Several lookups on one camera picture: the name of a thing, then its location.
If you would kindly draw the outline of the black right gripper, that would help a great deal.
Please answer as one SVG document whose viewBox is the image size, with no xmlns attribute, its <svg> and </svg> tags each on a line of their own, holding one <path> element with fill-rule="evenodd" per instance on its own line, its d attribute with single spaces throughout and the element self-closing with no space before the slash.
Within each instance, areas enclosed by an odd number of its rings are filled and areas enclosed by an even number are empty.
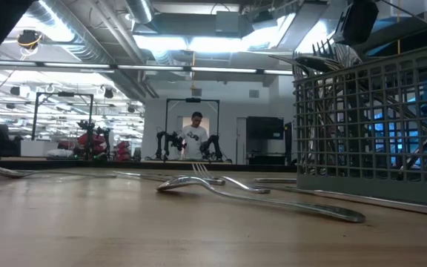
<svg viewBox="0 0 427 267">
<path fill-rule="evenodd" d="M 341 13 L 332 39 L 337 44 L 348 46 L 366 42 L 378 13 L 374 0 L 352 0 Z"/>
</svg>

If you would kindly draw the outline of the grey ceiling box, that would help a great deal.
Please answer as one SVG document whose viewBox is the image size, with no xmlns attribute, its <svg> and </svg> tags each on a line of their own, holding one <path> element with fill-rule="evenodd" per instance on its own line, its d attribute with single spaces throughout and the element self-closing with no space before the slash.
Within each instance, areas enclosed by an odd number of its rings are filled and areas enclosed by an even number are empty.
<svg viewBox="0 0 427 267">
<path fill-rule="evenodd" d="M 229 11 L 217 11 L 215 30 L 217 36 L 238 36 L 239 14 Z"/>
</svg>

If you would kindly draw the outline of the black cabinet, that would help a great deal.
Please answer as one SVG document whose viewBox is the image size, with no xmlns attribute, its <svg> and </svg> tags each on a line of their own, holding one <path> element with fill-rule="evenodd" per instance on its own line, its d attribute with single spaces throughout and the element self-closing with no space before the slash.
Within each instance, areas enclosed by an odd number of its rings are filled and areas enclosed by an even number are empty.
<svg viewBox="0 0 427 267">
<path fill-rule="evenodd" d="M 270 152 L 269 141 L 283 141 L 284 120 L 279 117 L 246 118 L 246 159 L 249 165 L 284 165 L 282 152 Z"/>
</svg>

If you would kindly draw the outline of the long ceiling light strip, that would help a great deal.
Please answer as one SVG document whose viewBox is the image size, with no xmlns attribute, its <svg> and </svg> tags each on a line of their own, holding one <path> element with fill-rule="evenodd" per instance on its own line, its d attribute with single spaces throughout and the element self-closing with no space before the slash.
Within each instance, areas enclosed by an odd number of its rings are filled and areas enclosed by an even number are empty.
<svg viewBox="0 0 427 267">
<path fill-rule="evenodd" d="M 80 70 L 95 73 L 113 73 L 115 70 L 146 70 L 164 72 L 202 72 L 202 73 L 238 73 L 247 75 L 293 76 L 291 70 L 272 70 L 259 68 L 235 67 L 198 67 L 198 66 L 171 66 L 171 65 L 119 65 L 119 64 L 94 64 L 94 63 L 66 63 L 66 62 L 32 62 L 0 60 L 0 69 L 28 69 L 36 68 L 53 70 Z"/>
</svg>

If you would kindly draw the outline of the grey mesh cutlery caddy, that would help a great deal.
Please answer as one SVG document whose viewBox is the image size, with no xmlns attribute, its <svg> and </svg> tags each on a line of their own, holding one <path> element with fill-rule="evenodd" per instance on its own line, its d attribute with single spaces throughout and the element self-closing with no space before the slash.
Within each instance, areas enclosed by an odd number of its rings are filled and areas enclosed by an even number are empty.
<svg viewBox="0 0 427 267">
<path fill-rule="evenodd" d="M 295 82 L 298 187 L 427 205 L 427 47 Z"/>
</svg>

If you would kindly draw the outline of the red equipment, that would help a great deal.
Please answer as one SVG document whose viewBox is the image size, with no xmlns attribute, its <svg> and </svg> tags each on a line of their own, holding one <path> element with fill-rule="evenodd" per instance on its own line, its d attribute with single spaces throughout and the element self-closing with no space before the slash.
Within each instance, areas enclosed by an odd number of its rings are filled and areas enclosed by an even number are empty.
<svg viewBox="0 0 427 267">
<path fill-rule="evenodd" d="M 104 150 L 107 147 L 105 138 L 102 135 L 93 134 L 92 144 L 94 150 Z M 58 142 L 58 149 L 72 150 L 75 147 L 85 148 L 88 146 L 88 134 L 84 133 L 74 140 L 63 139 Z"/>
<path fill-rule="evenodd" d="M 116 145 L 116 161 L 128 161 L 131 158 L 131 149 L 129 141 L 121 141 Z"/>
</svg>

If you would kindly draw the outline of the white box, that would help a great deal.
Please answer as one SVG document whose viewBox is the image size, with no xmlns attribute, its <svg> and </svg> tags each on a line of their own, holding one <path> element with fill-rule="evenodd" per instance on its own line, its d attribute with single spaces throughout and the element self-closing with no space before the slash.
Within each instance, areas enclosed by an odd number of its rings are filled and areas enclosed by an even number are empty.
<svg viewBox="0 0 427 267">
<path fill-rule="evenodd" d="M 20 150 L 21 156 L 70 157 L 73 155 L 72 151 L 59 148 L 57 142 L 38 140 L 22 140 Z"/>
</svg>

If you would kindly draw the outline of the black gantry frame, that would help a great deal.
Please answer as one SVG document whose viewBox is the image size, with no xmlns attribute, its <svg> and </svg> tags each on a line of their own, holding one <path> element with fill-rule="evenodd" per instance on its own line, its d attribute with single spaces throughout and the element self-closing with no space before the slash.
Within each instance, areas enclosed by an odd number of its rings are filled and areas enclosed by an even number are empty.
<svg viewBox="0 0 427 267">
<path fill-rule="evenodd" d="M 201 102 L 215 102 L 217 105 L 217 108 L 214 108 L 214 111 L 216 112 L 216 133 L 213 135 L 213 141 L 210 142 L 211 145 L 214 146 L 215 152 L 214 155 L 216 157 L 216 161 L 222 161 L 223 154 L 220 150 L 219 146 L 219 115 L 220 115 L 220 101 L 218 99 L 201 99 L 198 97 L 190 97 L 190 98 L 167 98 L 165 100 L 165 130 L 168 129 L 168 114 L 171 110 L 171 107 L 169 106 L 170 102 L 188 102 L 188 103 L 201 103 Z"/>
<path fill-rule="evenodd" d="M 47 98 L 44 99 L 42 102 L 40 102 L 39 101 L 40 96 L 47 96 Z M 80 96 L 82 97 L 82 100 L 85 100 L 84 99 L 85 96 L 89 97 L 90 98 L 90 104 L 88 105 L 89 106 L 89 122 L 91 122 L 92 120 L 93 102 L 94 102 L 94 95 L 92 93 L 74 93 L 74 92 L 68 92 L 68 91 L 60 91 L 58 93 L 37 92 L 35 104 L 34 104 L 34 112 L 33 112 L 33 127 L 31 131 L 31 141 L 34 141 L 36 139 L 36 123 L 38 119 L 39 106 L 45 103 L 51 96 L 58 96 L 58 97 Z"/>
</svg>

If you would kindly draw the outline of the silver ventilation duct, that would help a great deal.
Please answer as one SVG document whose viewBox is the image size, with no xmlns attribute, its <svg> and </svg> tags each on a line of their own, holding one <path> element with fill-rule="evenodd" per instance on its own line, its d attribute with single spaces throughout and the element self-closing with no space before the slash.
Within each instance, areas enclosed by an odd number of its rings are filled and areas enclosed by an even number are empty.
<svg viewBox="0 0 427 267">
<path fill-rule="evenodd" d="M 49 40 L 61 43 L 68 53 L 81 62 L 115 62 L 62 0 L 35 1 L 23 18 L 34 21 L 37 30 Z"/>
<path fill-rule="evenodd" d="M 155 16 L 155 9 L 150 0 L 125 0 L 129 13 L 138 24 L 147 24 Z"/>
</svg>

